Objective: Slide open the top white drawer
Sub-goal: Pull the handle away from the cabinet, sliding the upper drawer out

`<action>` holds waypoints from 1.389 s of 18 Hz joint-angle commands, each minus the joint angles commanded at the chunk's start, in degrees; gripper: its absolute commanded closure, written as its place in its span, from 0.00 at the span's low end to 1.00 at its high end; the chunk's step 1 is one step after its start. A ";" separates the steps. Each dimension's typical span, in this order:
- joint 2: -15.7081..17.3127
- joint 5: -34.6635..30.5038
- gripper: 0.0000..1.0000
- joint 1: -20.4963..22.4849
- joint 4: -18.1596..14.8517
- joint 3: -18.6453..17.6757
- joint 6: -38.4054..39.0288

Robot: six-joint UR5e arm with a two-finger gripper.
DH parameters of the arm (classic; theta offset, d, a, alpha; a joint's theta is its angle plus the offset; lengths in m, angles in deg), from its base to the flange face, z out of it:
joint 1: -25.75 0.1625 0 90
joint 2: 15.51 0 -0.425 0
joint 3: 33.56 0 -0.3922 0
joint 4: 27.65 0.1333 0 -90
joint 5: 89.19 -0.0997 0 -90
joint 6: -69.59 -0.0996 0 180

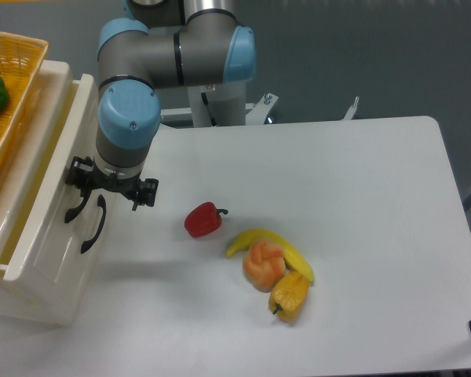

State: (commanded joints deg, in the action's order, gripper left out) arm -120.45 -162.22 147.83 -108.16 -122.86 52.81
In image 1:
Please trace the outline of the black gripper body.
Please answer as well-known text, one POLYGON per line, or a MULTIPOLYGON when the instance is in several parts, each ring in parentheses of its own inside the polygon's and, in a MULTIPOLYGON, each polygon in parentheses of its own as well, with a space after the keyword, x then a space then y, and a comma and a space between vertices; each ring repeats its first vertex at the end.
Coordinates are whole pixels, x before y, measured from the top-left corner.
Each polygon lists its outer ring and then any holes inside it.
POLYGON ((104 174, 90 157, 86 157, 84 163, 89 167, 84 178, 84 192, 103 189, 123 196, 136 196, 145 187, 139 174, 131 178, 120 178, 115 172, 104 174))

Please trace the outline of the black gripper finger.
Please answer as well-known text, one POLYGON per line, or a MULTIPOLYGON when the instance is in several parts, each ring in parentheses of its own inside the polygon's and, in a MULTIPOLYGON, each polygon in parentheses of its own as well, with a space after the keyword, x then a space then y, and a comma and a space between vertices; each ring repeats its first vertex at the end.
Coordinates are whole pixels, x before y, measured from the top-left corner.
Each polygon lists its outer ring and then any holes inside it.
POLYGON ((138 179, 131 196, 133 201, 132 211, 136 211, 139 206, 153 207, 158 187, 159 181, 155 178, 146 178, 144 181, 138 179))
POLYGON ((89 189, 89 181, 93 173, 93 160, 90 157, 82 158, 74 156, 68 168, 65 184, 73 186, 80 191, 80 196, 85 196, 89 189))

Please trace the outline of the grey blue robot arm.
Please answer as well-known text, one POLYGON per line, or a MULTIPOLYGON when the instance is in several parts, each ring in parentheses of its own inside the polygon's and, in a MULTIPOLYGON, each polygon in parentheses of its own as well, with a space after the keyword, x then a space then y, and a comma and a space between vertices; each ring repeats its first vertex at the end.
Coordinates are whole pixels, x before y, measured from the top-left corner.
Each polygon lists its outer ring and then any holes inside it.
POLYGON ((159 129, 157 90, 246 82, 256 73, 256 46, 230 1, 122 6, 126 17, 100 31, 95 152, 72 160, 66 182, 83 202, 103 189, 150 207, 159 183, 141 171, 159 129))

